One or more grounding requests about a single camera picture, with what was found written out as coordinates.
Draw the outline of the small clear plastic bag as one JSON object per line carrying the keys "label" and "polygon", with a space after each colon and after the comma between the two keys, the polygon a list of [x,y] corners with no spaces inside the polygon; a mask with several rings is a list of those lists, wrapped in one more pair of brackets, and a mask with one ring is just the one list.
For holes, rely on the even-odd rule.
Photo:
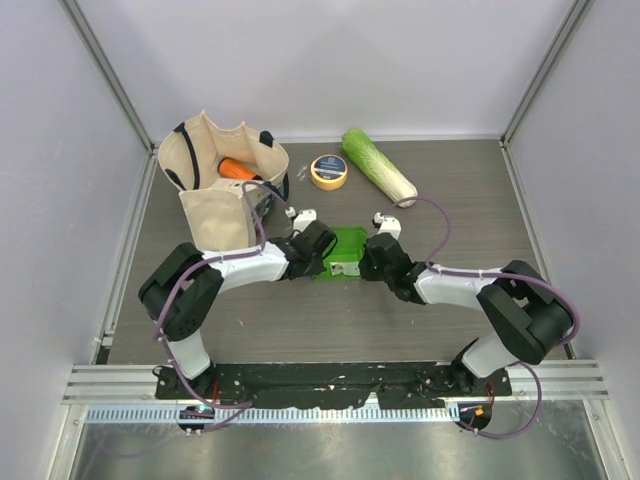
{"label": "small clear plastic bag", "polygon": [[359,260],[344,261],[331,260],[329,262],[329,272],[332,276],[359,277]]}

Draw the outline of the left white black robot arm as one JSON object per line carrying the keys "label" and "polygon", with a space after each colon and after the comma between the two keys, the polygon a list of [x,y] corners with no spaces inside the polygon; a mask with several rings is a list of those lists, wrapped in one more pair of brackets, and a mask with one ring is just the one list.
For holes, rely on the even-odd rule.
{"label": "left white black robot arm", "polygon": [[261,282],[314,277],[337,234],[313,220],[287,237],[264,246],[229,252],[204,252],[187,242],[178,245],[143,283],[138,299],[155,322],[155,337],[166,346],[179,388],[190,398],[205,397],[214,386],[215,369],[201,335],[217,296]]}

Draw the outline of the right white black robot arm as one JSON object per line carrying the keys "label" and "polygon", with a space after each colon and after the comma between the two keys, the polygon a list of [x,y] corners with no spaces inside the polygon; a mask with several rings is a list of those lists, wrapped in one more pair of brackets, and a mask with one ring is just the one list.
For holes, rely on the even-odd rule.
{"label": "right white black robot arm", "polygon": [[413,261],[389,233],[370,237],[359,263],[367,281],[381,281],[401,301],[481,311],[493,332],[467,345],[449,365],[452,387],[465,395],[483,388],[496,371],[539,364],[578,333],[576,307],[526,262],[487,271],[448,269]]}

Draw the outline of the yellow masking tape roll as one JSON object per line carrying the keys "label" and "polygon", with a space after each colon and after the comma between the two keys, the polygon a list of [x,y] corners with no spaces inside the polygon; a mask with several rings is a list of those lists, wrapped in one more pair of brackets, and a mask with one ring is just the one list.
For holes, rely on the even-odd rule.
{"label": "yellow masking tape roll", "polygon": [[344,159],[337,155],[322,155],[310,166],[312,183],[321,190],[333,191],[341,188],[348,176]]}

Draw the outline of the napa cabbage toy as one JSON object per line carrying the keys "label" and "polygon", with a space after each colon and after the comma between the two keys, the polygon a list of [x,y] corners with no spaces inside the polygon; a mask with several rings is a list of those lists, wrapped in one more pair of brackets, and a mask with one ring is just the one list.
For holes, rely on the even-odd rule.
{"label": "napa cabbage toy", "polygon": [[349,129],[342,136],[342,150],[348,159],[389,199],[400,208],[415,203],[418,190],[405,175],[381,152],[367,134]]}

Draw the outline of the beige canvas tote bag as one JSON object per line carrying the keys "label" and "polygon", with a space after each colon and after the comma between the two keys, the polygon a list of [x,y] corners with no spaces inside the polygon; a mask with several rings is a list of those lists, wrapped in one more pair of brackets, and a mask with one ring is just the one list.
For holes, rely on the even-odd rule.
{"label": "beige canvas tote bag", "polygon": [[158,151],[162,172],[178,190],[193,243],[200,250],[228,251],[257,243],[247,194],[264,216],[272,198],[266,191],[222,173],[232,159],[253,171],[283,197],[288,195],[289,156],[268,131],[242,123],[221,129],[204,112],[191,117],[163,140]]}

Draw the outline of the orange bottle in bag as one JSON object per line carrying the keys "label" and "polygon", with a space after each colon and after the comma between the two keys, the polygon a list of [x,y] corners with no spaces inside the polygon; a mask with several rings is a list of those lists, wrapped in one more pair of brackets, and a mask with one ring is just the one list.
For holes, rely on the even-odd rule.
{"label": "orange bottle in bag", "polygon": [[217,167],[221,177],[237,180],[261,180],[262,177],[255,171],[246,167],[241,162],[230,158],[223,158]]}

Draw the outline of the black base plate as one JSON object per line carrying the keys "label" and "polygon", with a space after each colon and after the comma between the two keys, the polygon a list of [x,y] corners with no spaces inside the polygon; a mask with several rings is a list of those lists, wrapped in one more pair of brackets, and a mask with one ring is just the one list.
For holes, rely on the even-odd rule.
{"label": "black base plate", "polygon": [[371,394],[383,410],[431,408],[451,397],[512,394],[504,369],[478,380],[438,362],[218,363],[189,384],[206,400],[257,409],[358,409]]}

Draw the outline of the aluminium frame rail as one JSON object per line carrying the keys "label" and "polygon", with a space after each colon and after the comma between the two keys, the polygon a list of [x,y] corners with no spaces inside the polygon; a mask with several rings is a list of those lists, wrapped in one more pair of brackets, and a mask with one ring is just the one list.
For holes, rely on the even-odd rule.
{"label": "aluminium frame rail", "polygon": [[151,365],[76,365],[63,404],[127,404],[153,401],[157,377]]}

